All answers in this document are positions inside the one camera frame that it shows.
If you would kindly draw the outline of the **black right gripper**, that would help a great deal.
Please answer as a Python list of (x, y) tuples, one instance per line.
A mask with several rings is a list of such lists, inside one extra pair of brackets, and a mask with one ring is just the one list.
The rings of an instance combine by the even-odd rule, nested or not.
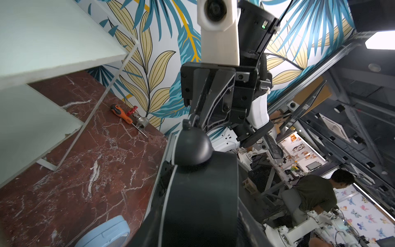
[(230, 127), (240, 147), (249, 147), (273, 127), (267, 95), (270, 73), (253, 66), (187, 62), (180, 69), (182, 98), (190, 108), (186, 129), (204, 133)]

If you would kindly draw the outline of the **black twin-bell alarm clock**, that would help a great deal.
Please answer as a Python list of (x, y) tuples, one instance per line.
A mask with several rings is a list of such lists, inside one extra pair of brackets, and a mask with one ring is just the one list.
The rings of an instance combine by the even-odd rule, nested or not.
[(239, 199), (238, 159), (215, 151), (189, 120), (175, 140), (173, 173), (131, 247), (269, 247), (263, 228)]

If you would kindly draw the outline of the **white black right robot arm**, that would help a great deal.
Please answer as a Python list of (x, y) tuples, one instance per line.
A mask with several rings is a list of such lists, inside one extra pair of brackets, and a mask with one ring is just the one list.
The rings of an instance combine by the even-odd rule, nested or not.
[(280, 21), (248, 1), (198, 1), (197, 11), (202, 60), (180, 69), (190, 111), (175, 141), (175, 164), (197, 165), (215, 151), (252, 146), (272, 127), (264, 51)]

